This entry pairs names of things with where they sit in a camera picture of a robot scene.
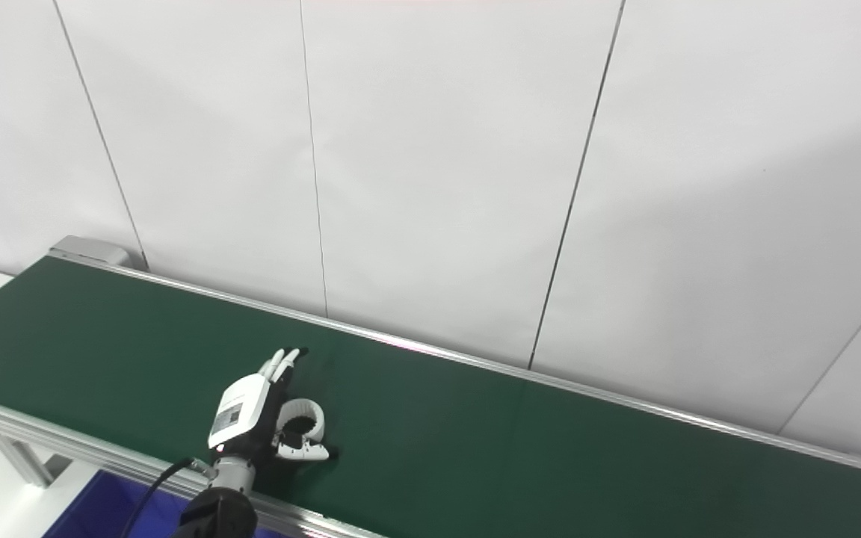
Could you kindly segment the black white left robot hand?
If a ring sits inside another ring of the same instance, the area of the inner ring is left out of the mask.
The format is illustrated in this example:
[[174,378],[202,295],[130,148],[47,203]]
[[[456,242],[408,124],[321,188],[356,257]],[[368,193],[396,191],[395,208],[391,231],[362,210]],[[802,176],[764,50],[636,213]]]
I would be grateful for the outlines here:
[[288,395],[298,359],[306,348],[284,347],[257,372],[223,392],[208,447],[218,457],[242,457],[259,466],[271,460],[328,462],[338,457],[324,443],[324,409],[317,402]]

